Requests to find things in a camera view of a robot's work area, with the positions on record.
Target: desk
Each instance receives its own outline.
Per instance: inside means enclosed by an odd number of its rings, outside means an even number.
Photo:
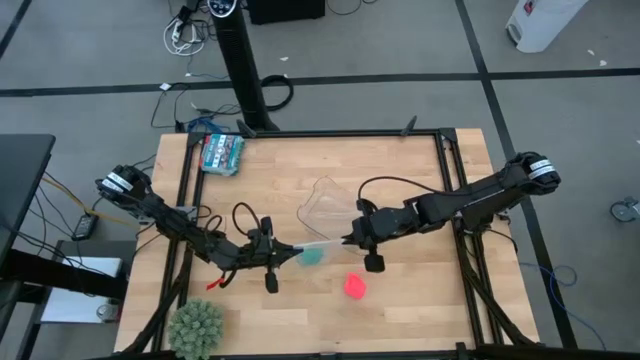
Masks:
[[[482,132],[456,132],[468,181],[492,174]],[[176,199],[186,142],[186,135],[164,135],[160,141],[152,186],[168,204]],[[199,153],[196,145],[194,156]],[[446,157],[453,155],[447,151]],[[452,162],[448,164],[452,182],[458,184]],[[319,239],[300,223],[296,211],[318,178],[329,176],[353,194],[364,180],[378,175],[406,177],[444,190],[440,169],[433,136],[249,139],[236,177],[204,178],[201,204],[226,217],[226,233],[238,244],[247,241],[230,222],[231,210],[239,201],[250,204],[259,217],[271,216],[280,241],[304,243]],[[197,161],[193,161],[187,205],[193,199],[197,172]],[[371,183],[365,190],[378,206],[400,206],[402,199],[420,193],[421,189],[390,181]],[[251,225],[246,214],[238,222]],[[493,228],[509,231],[498,221]],[[138,246],[155,235],[146,232]],[[363,273],[368,292],[360,301],[342,291],[347,272],[364,268],[361,256],[346,251],[316,267],[302,268],[295,260],[285,263],[277,271],[280,292],[275,295],[264,288],[264,269],[238,272],[228,288],[207,292],[206,284],[217,279],[220,271],[194,259],[189,296],[226,309],[225,339],[216,352],[221,355],[442,350],[452,349],[456,342],[472,348],[453,239],[449,224],[426,235],[385,243],[381,254],[387,269],[381,274]],[[485,234],[483,241],[496,300],[526,336],[537,340],[513,245],[492,233]],[[115,350],[131,343],[153,313],[167,249],[168,241],[158,240],[136,256]],[[484,336],[490,340],[486,311],[479,299],[478,303]],[[166,336],[164,348],[168,348]]]

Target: red clip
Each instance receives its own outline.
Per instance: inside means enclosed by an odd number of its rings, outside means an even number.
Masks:
[[[213,289],[214,287],[218,286],[221,282],[224,281],[224,277],[221,277],[220,279],[212,282],[211,284],[207,285],[207,291]]]

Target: wheel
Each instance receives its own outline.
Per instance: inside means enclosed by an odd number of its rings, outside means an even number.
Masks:
[[[631,222],[636,219],[637,212],[625,201],[618,201],[609,209],[611,215],[620,222]]]

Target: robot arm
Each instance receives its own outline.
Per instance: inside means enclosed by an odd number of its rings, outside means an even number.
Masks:
[[[151,189],[151,179],[133,166],[116,166],[103,180],[96,180],[100,196],[138,218],[155,220],[158,232],[168,239],[185,241],[194,254],[223,271],[231,271],[231,281],[237,270],[265,267],[265,283],[269,293],[278,292],[273,270],[303,250],[279,242],[273,236],[269,217],[260,221],[257,229],[247,232],[249,243],[237,246],[218,230],[198,227],[183,211],[167,206]]]
[[[518,154],[499,172],[453,192],[434,192],[404,200],[402,208],[377,209],[366,199],[358,200],[363,216],[353,220],[353,232],[343,244],[369,250],[365,267],[384,271],[384,259],[377,245],[414,233],[440,229],[454,217],[465,230],[476,231],[489,225],[496,213],[510,209],[529,195],[552,193],[560,176],[544,156]]]

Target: yellow cable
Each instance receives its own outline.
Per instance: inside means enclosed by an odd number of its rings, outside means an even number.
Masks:
[[[131,227],[131,228],[133,228],[133,229],[135,229],[135,230],[138,230],[138,228],[139,228],[139,226],[133,225],[133,224],[128,223],[128,222],[126,222],[126,221],[124,221],[124,220],[120,220],[120,219],[118,219],[118,218],[114,218],[114,217],[109,216],[109,215],[107,215],[107,214],[103,214],[103,213],[97,212],[97,211],[95,211],[95,210],[92,210],[92,209],[90,209],[90,208],[86,207],[86,206],[82,203],[82,201],[80,201],[80,199],[78,199],[77,197],[75,197],[72,193],[70,193],[69,191],[67,191],[67,189],[63,188],[63,187],[62,187],[62,186],[60,186],[58,183],[56,183],[56,182],[54,182],[54,181],[52,181],[52,180],[49,180],[49,179],[47,179],[47,178],[43,177],[43,178],[42,178],[42,181],[44,181],[44,182],[48,183],[48,184],[49,184],[49,185],[51,185],[51,186],[54,186],[55,188],[57,188],[57,189],[58,189],[58,190],[60,190],[60,191],[62,191],[62,192],[63,192],[65,195],[67,195],[71,200],[73,200],[73,202],[74,202],[74,203],[76,203],[78,206],[80,206],[80,207],[84,210],[84,212],[86,212],[87,214],[97,215],[97,216],[99,216],[99,217],[101,217],[101,218],[103,218],[103,219],[105,219],[105,220],[109,220],[109,221],[112,221],[112,222],[115,222],[115,223],[118,223],[118,224],[126,225],[126,226],[129,226],[129,227]]]

